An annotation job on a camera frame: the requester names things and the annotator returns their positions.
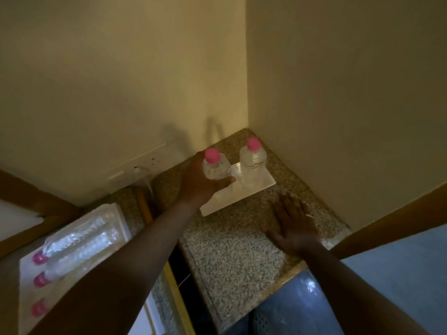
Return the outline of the person's right hand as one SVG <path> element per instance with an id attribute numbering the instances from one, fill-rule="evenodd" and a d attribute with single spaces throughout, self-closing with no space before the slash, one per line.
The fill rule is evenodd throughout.
<path id="1" fill-rule="evenodd" d="M 284 253 L 298 257 L 313 249 L 322 248 L 323 245 L 321 239 L 315 239 L 312 233 L 311 220 L 313 220 L 313 217 L 310 209 L 304 202 L 296 197 L 294 198 L 298 208 L 298 222 L 296 223 L 282 222 L 282 193 L 277 200 L 272 202 L 272 208 L 281 229 L 278 233 L 282 234 L 288 243 L 287 245 L 274 245 Z"/>

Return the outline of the person's left hand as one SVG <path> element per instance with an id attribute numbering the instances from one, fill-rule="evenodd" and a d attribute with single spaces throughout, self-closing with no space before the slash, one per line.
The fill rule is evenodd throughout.
<path id="1" fill-rule="evenodd" d="M 197 152 L 182 176 L 177 201 L 197 210 L 209 202 L 215 192 L 210 191 L 209 179 L 203 172 L 204 151 Z"/>

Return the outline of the clear water bottle pink cap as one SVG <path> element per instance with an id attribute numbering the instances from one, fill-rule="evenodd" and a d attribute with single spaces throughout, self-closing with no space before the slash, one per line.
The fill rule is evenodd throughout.
<path id="1" fill-rule="evenodd" d="M 68 274 L 85 270 L 93 262 L 112 254 L 126 242 L 126 235 L 118 227 L 103 227 L 73 242 L 64 249 L 45 255 L 45 269 L 33 279 L 36 288 L 63 279 Z"/>
<path id="2" fill-rule="evenodd" d="M 250 137 L 240 150 L 241 180 L 245 186 L 258 183 L 265 170 L 267 153 L 258 137 Z"/>
<path id="3" fill-rule="evenodd" d="M 31 307 L 31 315 L 33 317 L 41 317 L 48 313 L 52 308 L 51 301 L 47 298 L 41 298 Z"/>
<path id="4" fill-rule="evenodd" d="M 231 164 L 227 157 L 217 148 L 204 151 L 203 172 L 210 180 L 220 180 L 231 176 Z"/>
<path id="5" fill-rule="evenodd" d="M 54 234 L 48 236 L 42 246 L 32 256 L 32 262 L 36 265 L 43 265 L 75 246 L 92 237 L 96 232 L 102 231 L 106 227 L 113 226 L 116 221 L 116 215 L 106 214 L 86 214 L 75 220 L 73 223 L 65 226 Z"/>

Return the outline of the person's left forearm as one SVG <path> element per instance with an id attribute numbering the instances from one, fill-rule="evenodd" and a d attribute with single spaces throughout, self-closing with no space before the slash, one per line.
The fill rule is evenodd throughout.
<path id="1" fill-rule="evenodd" d="M 201 205 L 177 199 L 78 281 L 29 335 L 127 335 Z"/>

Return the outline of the person's right forearm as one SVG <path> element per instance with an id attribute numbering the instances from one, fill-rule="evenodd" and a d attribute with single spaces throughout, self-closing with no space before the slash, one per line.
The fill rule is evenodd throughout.
<path id="1" fill-rule="evenodd" d="M 316 241 L 299 252 L 345 335 L 429 335 L 403 310 Z"/>

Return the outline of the small white rectangular tray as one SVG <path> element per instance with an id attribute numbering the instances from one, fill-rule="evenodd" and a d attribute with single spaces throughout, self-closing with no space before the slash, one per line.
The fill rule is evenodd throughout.
<path id="1" fill-rule="evenodd" d="M 208 216 L 241 201 L 251 195 L 276 185 L 276 181 L 266 167 L 255 170 L 248 178 L 241 172 L 240 162 L 231 166 L 236 181 L 227 188 L 215 193 L 212 198 L 200 207 L 202 216 Z"/>

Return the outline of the person's blue jeans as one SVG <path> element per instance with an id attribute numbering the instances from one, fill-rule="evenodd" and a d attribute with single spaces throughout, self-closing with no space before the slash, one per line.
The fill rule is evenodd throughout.
<path id="1" fill-rule="evenodd" d="M 223 335 L 344 335 L 318 282 L 303 270 Z"/>

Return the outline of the brown wooden bed edge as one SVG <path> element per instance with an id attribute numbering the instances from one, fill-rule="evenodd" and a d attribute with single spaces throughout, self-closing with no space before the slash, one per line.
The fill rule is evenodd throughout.
<path id="1" fill-rule="evenodd" d="M 447 182 L 355 231 L 330 252 L 345 259 L 447 223 Z"/>

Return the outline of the blue bed sheet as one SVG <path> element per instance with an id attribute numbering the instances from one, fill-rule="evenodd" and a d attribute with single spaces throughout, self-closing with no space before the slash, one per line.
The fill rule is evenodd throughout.
<path id="1" fill-rule="evenodd" d="M 447 224 L 343 259 L 432 335 L 447 335 Z"/>

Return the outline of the large white tray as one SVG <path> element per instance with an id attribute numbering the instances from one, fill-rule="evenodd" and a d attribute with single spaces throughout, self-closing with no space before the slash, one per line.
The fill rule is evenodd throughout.
<path id="1" fill-rule="evenodd" d="M 87 214 L 100 215 L 106 213 L 116 215 L 116 221 L 113 227 L 118 227 L 119 230 L 121 230 L 126 235 L 126 242 L 128 242 L 131 238 L 131 232 L 129 231 L 129 228 L 127 226 L 124 214 L 117 203 L 103 204 L 98 208 L 93 209 Z M 36 288 L 33 285 L 33 279 L 40 272 L 42 272 L 42 270 L 45 269 L 46 265 L 34 264 L 32 262 L 32 256 L 37 251 L 41 250 L 42 246 L 37 248 L 35 251 L 32 251 L 30 254 L 26 255 L 22 259 L 20 259 L 18 335 L 27 335 L 35 327 L 35 325 L 43 318 L 43 316 L 36 318 L 31 315 L 31 307 L 35 302 L 37 302 L 41 298 L 47 298 L 51 301 L 51 305 L 53 307 L 64 296 L 64 294 L 68 292 L 70 288 L 75 285 L 77 281 L 79 281 L 90 270 L 92 270 L 95 266 L 100 264 L 107 257 L 112 255 L 119 249 L 118 248 L 110 255 L 106 255 L 103 258 L 96 260 L 95 262 L 93 262 L 92 265 L 88 266 L 85 270 L 74 271 L 59 281 L 50 283 L 49 285 L 46 285 L 42 288 Z"/>

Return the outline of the white wall socket plate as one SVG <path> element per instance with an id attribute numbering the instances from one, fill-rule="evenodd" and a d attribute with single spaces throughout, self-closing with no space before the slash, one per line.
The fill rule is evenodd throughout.
<path id="1" fill-rule="evenodd" d="M 106 176 L 106 189 L 115 192 L 132 185 L 145 176 L 162 172 L 168 162 L 167 147 L 166 143 L 161 144 L 110 171 Z"/>

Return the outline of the brown wooden frame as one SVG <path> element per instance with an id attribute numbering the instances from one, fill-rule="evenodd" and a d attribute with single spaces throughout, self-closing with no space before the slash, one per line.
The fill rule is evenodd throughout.
<path id="1" fill-rule="evenodd" d="M 0 259 L 81 216 L 81 208 L 0 170 L 0 199 L 25 208 L 43 221 L 0 241 Z"/>

